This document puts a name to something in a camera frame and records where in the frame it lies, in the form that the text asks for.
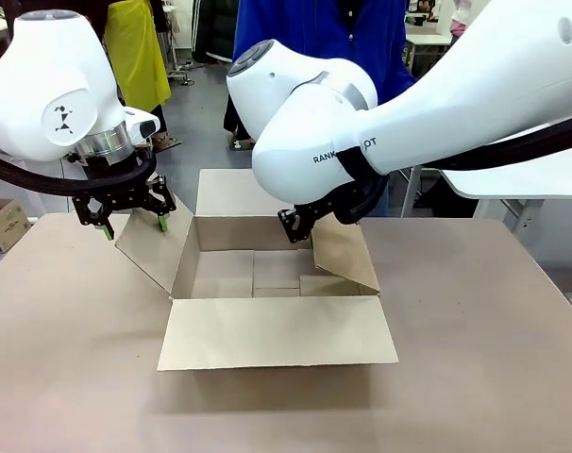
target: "yellow cloth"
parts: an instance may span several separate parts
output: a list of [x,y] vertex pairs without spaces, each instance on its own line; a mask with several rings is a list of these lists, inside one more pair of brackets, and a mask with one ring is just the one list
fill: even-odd
[[151,111],[171,97],[148,0],[112,3],[105,40],[116,81],[129,107]]

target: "cardboard box flap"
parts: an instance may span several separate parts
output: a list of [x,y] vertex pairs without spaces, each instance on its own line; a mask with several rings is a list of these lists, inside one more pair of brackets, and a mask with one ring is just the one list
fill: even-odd
[[315,265],[380,292],[368,247],[359,225],[343,225],[333,214],[316,222],[313,232]]
[[168,231],[160,231],[158,216],[153,212],[133,210],[115,244],[169,294],[193,224],[192,212],[179,199],[175,202],[177,210],[167,219]]
[[397,363],[375,295],[174,300],[159,371]]

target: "blue jacket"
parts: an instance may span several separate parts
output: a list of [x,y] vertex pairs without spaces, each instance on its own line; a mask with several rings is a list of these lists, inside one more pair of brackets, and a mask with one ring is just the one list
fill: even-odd
[[403,63],[406,0],[363,0],[352,39],[337,1],[240,0],[234,60],[257,42],[277,39],[304,55],[359,64],[380,104],[405,92],[414,83]]

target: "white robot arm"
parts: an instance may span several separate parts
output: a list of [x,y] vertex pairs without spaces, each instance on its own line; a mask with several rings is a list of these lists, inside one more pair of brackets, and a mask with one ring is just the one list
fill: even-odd
[[[257,180],[301,214],[352,182],[459,155],[468,162],[462,153],[572,117],[572,0],[492,0],[428,74],[379,107],[355,64],[304,57],[276,41],[242,55],[227,85],[258,139]],[[522,151],[522,159],[540,157]],[[498,162],[481,168],[511,163]]]
[[[175,209],[163,176],[147,181],[156,167],[153,153],[135,148],[159,127],[154,115],[121,105],[106,54],[86,18],[45,10],[15,21],[13,42],[0,58],[0,152],[37,161],[69,155],[89,180],[31,174],[0,159],[1,179],[72,196],[80,221],[113,237],[113,210],[141,207],[162,217]],[[101,203],[99,210],[90,210],[92,199]]]

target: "small cardboard box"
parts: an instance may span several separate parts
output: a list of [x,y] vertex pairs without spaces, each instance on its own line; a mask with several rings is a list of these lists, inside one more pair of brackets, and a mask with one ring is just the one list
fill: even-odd
[[322,219],[311,250],[275,214],[237,212],[177,200],[161,233],[134,210],[116,242],[173,298],[159,371],[397,362],[359,226]]
[[29,229],[30,223],[17,201],[0,198],[0,253],[12,248]]

